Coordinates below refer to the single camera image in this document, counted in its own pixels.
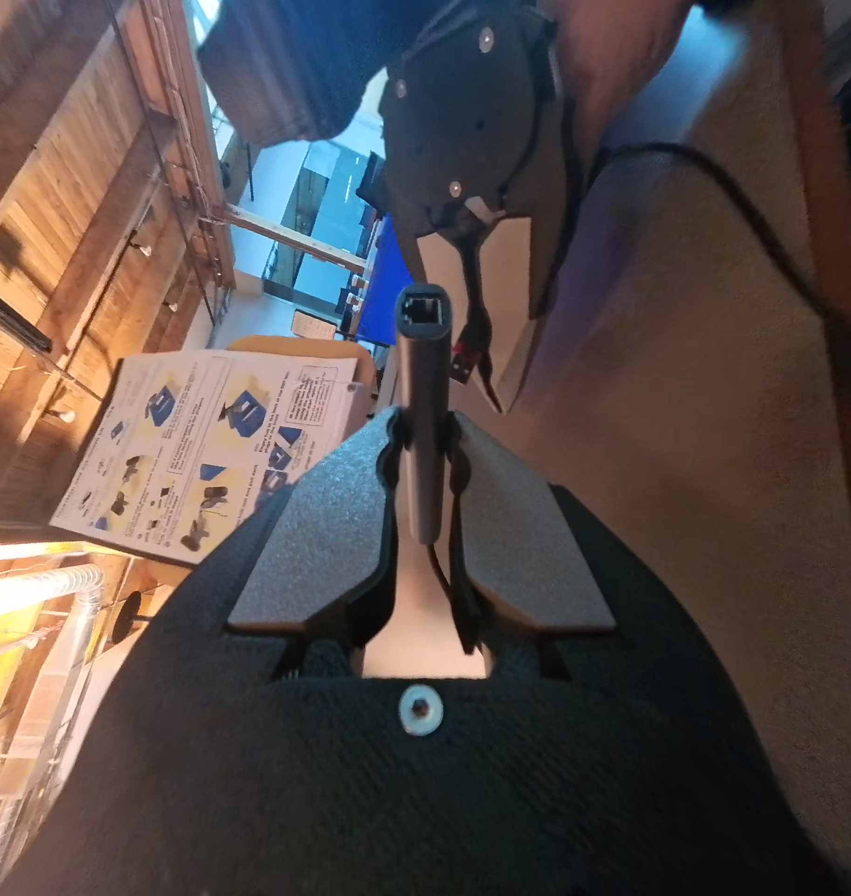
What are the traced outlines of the wooden support post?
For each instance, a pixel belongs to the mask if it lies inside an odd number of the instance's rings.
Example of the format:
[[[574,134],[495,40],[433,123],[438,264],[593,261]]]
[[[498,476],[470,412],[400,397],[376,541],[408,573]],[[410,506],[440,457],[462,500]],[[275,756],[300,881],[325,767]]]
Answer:
[[[211,219],[217,223],[247,230],[281,245],[287,245],[294,250],[309,254],[320,262],[335,264],[355,275],[365,273],[366,263],[358,255],[261,218],[232,204],[213,206],[211,215]]]

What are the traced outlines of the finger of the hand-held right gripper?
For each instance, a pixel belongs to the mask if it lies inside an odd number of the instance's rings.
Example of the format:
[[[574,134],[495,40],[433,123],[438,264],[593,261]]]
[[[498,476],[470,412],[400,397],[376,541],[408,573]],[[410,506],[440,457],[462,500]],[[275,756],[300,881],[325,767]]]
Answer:
[[[495,218],[466,213],[461,225],[416,241],[426,282],[441,287],[450,301],[452,342],[473,352],[487,352],[492,345],[481,253],[495,228]]]
[[[483,395],[501,415],[521,395],[555,298],[551,246],[534,231],[533,215],[501,218],[477,250],[487,329],[477,375]]]

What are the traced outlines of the person's right hand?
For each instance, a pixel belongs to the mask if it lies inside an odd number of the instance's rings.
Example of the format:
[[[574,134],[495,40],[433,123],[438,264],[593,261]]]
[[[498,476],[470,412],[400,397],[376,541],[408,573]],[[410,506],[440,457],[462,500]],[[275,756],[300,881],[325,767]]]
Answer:
[[[663,68],[689,1],[554,1],[557,56],[575,101],[574,139],[585,166],[621,109]]]

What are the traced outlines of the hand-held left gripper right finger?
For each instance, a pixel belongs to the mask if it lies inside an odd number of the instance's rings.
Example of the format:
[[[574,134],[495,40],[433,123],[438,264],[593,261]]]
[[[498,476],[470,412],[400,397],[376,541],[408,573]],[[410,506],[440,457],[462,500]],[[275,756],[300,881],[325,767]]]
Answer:
[[[493,624],[538,637],[617,623],[554,490],[461,413],[450,414],[450,605],[465,652]]]

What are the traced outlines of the black usb cable red plug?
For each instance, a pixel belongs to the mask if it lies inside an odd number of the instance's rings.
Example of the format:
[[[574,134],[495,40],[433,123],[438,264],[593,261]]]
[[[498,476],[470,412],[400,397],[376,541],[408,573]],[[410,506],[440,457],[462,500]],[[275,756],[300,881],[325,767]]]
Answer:
[[[851,376],[851,323],[830,305],[823,294],[812,285],[793,257],[778,238],[772,225],[760,209],[745,193],[731,174],[703,152],[688,145],[670,141],[643,141],[629,143],[607,151],[596,163],[592,178],[613,161],[644,155],[668,155],[679,162],[690,164],[706,175],[721,190],[726,199],[743,217],[752,230],[770,263],[779,271],[804,304],[821,320],[826,336],[832,343],[837,367],[849,370]],[[490,348],[497,338],[498,322],[492,322],[486,305],[487,275],[482,273],[479,249],[463,251],[464,273],[476,275],[474,285],[469,286],[469,311],[465,326],[454,339],[451,352],[450,377],[462,384],[468,382],[475,369],[480,371],[485,387],[490,389]]]

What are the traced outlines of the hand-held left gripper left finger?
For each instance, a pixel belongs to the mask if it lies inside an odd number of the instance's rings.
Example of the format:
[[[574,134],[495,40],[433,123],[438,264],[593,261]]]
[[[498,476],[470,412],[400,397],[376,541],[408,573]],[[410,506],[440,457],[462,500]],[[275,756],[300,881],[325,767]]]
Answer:
[[[228,618],[237,633],[363,651],[395,606],[401,412],[380,412],[279,499]]]

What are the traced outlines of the black floor lamp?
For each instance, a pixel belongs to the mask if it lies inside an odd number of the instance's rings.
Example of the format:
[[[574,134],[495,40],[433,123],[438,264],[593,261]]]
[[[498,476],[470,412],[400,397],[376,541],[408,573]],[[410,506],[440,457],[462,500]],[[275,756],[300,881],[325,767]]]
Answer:
[[[106,646],[122,644],[130,636],[142,633],[163,609],[172,597],[176,588],[170,585],[159,585],[155,588],[130,591],[116,607],[111,623]]]

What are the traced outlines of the blue plastic bin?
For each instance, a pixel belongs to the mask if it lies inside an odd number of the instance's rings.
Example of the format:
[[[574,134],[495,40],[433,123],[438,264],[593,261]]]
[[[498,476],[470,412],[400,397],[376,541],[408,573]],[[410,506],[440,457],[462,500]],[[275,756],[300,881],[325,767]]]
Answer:
[[[384,219],[373,271],[364,297],[356,335],[364,342],[394,346],[397,342],[397,298],[413,283],[401,255],[393,218]]]

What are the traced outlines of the grey usb hub with cable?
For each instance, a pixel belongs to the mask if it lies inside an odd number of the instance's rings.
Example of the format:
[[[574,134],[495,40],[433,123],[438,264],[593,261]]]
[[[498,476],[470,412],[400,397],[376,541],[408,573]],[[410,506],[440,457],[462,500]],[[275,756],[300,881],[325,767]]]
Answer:
[[[428,555],[459,630],[456,595],[435,551],[448,445],[452,307],[447,293],[433,284],[408,285],[397,298],[395,324],[409,532]]]

